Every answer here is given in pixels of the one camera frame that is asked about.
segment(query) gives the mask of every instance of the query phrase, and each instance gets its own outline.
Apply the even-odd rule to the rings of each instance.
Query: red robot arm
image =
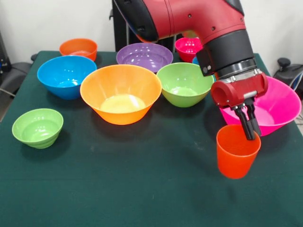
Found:
[[[240,0],[114,0],[130,28],[144,42],[194,31],[203,49],[197,53],[204,76],[214,74],[211,95],[220,108],[232,108],[246,137],[260,129],[254,98],[266,93],[267,77],[255,63]],[[242,111],[247,107],[247,115]]]

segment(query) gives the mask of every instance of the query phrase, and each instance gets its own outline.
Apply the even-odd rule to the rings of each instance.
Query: small green bowl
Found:
[[[37,149],[51,146],[63,126],[62,115],[52,109],[35,109],[17,118],[12,126],[14,137]]]
[[[209,93],[214,78],[204,77],[200,66],[192,63],[174,63],[159,70],[162,94],[177,107],[191,107]]]

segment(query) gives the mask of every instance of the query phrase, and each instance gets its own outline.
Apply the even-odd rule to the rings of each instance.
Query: cable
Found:
[[[14,67],[14,66],[12,66],[12,68],[13,68],[13,69],[16,69],[16,70],[18,70],[18,71],[20,71],[20,72],[23,72],[23,73],[25,73],[25,74],[27,75],[27,72],[25,72],[25,71],[23,71],[23,70],[21,70],[21,69],[18,69],[18,68]]]
[[[303,121],[303,116],[301,114],[299,114],[299,116],[297,117],[298,120]]]
[[[294,88],[292,88],[294,91],[299,87],[299,84],[303,78],[303,70],[298,73],[297,76],[290,82],[289,86],[292,87],[294,85]]]
[[[3,91],[4,93],[6,93],[6,94],[8,94],[10,96],[16,97],[13,93],[10,93],[9,91],[6,91],[6,90],[4,90],[2,88],[0,88],[0,91]]]

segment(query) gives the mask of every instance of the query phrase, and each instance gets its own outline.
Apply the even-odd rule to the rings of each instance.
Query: cup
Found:
[[[218,131],[217,161],[221,174],[240,179],[248,173],[261,148],[261,139],[256,132],[255,135],[255,140],[247,140],[241,125],[227,125]]]

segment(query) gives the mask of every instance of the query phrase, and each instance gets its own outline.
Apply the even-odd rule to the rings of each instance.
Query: bowl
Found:
[[[30,147],[43,149],[56,141],[63,126],[62,115],[53,109],[35,109],[24,113],[12,126],[13,136]]]
[[[194,57],[192,63],[195,64],[195,65],[199,65],[198,58]]]
[[[81,56],[61,56],[44,63],[37,72],[39,81],[62,99],[80,97],[80,85],[97,69],[96,64]]]
[[[152,43],[137,43],[125,46],[116,56],[118,64],[137,65],[152,72],[158,72],[162,67],[171,64],[173,58],[169,49]]]
[[[256,98],[255,115],[261,136],[267,136],[292,122],[301,112],[299,96],[283,82],[267,76],[268,90]],[[239,118],[230,108],[220,109],[227,124],[240,124]]]
[[[158,73],[162,94],[177,107],[191,107],[209,93],[214,78],[204,77],[200,67],[192,63],[174,63],[163,67]]]
[[[71,39],[61,44],[59,51],[62,56],[78,55],[96,60],[98,45],[90,39]]]
[[[141,66],[112,65],[89,74],[80,93],[105,121],[126,125],[146,115],[161,95],[161,82]]]
[[[181,60],[192,63],[196,53],[202,50],[199,38],[180,38],[175,42],[176,50]]]

